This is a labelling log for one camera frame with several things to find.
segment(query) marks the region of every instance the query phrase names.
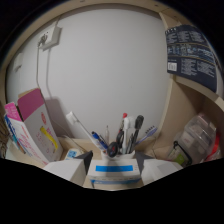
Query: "wall socket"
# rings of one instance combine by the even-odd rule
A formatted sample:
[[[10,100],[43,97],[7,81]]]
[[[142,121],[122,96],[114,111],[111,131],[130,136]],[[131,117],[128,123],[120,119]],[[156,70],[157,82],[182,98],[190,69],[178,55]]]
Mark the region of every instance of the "wall socket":
[[[41,37],[44,35],[47,36],[47,39],[44,43],[41,44],[41,46],[39,48],[45,50],[45,49],[48,49],[48,48],[58,44],[60,30],[61,30],[61,28],[59,28],[57,26],[52,26],[45,32],[41,33],[38,41],[40,41]]]

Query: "electrical outlet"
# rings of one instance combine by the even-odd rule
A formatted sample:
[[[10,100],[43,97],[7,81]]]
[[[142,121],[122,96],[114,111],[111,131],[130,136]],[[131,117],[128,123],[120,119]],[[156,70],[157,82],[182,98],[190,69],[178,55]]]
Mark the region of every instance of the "electrical outlet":
[[[41,44],[40,49],[48,49],[58,43],[59,40],[59,34],[60,34],[60,29],[57,26],[52,26],[48,30],[46,30],[44,33],[41,33],[39,36],[39,41],[41,40],[41,37],[46,35],[47,39],[44,43]]]
[[[77,120],[73,112],[71,111],[69,114],[66,115],[66,119],[69,121],[71,125],[74,125]]]

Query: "blue pen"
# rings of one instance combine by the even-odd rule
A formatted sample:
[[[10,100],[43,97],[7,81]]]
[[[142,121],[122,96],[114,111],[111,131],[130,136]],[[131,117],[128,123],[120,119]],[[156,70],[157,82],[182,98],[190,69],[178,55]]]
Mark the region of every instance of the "blue pen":
[[[100,137],[96,132],[92,131],[92,136],[99,141],[99,143],[103,146],[104,149],[108,148],[108,146],[102,140],[100,140]]]

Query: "pink box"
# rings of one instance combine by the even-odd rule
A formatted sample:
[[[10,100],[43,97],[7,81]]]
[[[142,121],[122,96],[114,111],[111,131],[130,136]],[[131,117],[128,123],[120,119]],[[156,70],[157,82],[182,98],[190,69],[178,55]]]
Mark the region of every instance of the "pink box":
[[[6,104],[5,110],[17,139],[30,157],[43,165],[60,160],[63,148],[51,125],[40,89],[20,97],[18,107],[13,102]],[[58,147],[41,132],[41,127],[53,137]]]

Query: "pen holder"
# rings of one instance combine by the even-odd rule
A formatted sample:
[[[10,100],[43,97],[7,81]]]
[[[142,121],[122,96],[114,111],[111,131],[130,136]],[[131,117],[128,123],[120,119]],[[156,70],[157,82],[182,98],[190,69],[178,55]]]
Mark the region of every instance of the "pen holder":
[[[130,154],[118,154],[113,158],[109,157],[108,155],[106,155],[105,153],[101,151],[102,160],[116,161],[116,160],[122,160],[122,159],[133,159],[134,156],[135,156],[135,150],[133,150],[133,152]]]

